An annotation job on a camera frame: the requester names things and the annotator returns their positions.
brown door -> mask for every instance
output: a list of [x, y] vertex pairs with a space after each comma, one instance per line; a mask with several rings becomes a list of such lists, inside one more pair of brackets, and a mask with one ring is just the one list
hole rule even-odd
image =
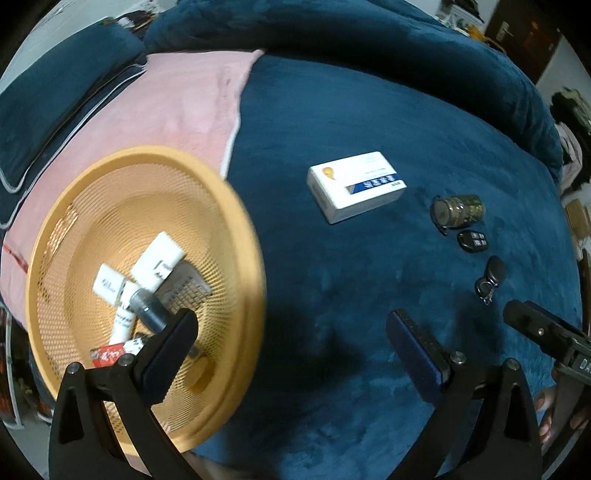
[[553, 20], [532, 0], [499, 0], [486, 36], [498, 42], [536, 83], [552, 58], [561, 34]]

pink blanket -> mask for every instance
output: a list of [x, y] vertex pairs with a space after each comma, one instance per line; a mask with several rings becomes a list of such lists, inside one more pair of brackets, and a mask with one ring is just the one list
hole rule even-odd
[[8, 231], [0, 293], [16, 319], [25, 323], [25, 270], [43, 220], [62, 191], [94, 162], [124, 148], [166, 145], [226, 176], [240, 126], [240, 95], [260, 55], [257, 50], [148, 56], [146, 72], [97, 113], [47, 168]]

blue gripper pad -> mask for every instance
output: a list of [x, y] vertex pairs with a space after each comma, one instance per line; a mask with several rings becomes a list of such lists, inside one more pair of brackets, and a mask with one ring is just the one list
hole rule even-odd
[[386, 334], [423, 401], [436, 406], [451, 375], [441, 345], [401, 309], [388, 315]]

screw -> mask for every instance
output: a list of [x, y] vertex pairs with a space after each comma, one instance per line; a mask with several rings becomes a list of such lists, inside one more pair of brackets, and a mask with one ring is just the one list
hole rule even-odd
[[135, 360], [135, 355], [132, 353], [126, 353], [125, 355], [121, 355], [119, 357], [119, 360], [117, 360], [117, 363], [119, 365], [121, 365], [122, 367], [128, 367], [130, 366], [132, 363], [134, 363]]
[[520, 368], [519, 362], [514, 358], [508, 358], [507, 360], [505, 360], [505, 365], [511, 368], [512, 370], [519, 370]]
[[68, 365], [68, 368], [66, 368], [66, 372], [69, 374], [75, 374], [80, 369], [80, 366], [81, 365], [78, 362], [72, 362]]
[[449, 359], [456, 365], [463, 365], [466, 363], [466, 355], [464, 355], [462, 352], [452, 352], [449, 356]]

yellow laundry basket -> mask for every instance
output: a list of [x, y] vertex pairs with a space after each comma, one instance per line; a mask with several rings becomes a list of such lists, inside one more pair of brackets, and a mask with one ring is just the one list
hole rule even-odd
[[[255, 370], [264, 322], [265, 280], [256, 234], [241, 201], [217, 173], [183, 152], [123, 150], [82, 173], [60, 196], [35, 243], [27, 281], [27, 324], [35, 360], [54, 397], [73, 361], [106, 345], [115, 308], [92, 291], [102, 263], [131, 267], [167, 232], [212, 288], [192, 308], [198, 343], [213, 370], [198, 393], [185, 360], [164, 402], [152, 408], [180, 451], [205, 441], [237, 408]], [[138, 331], [147, 330], [138, 322]], [[125, 453], [136, 451], [113, 404], [106, 404]]]

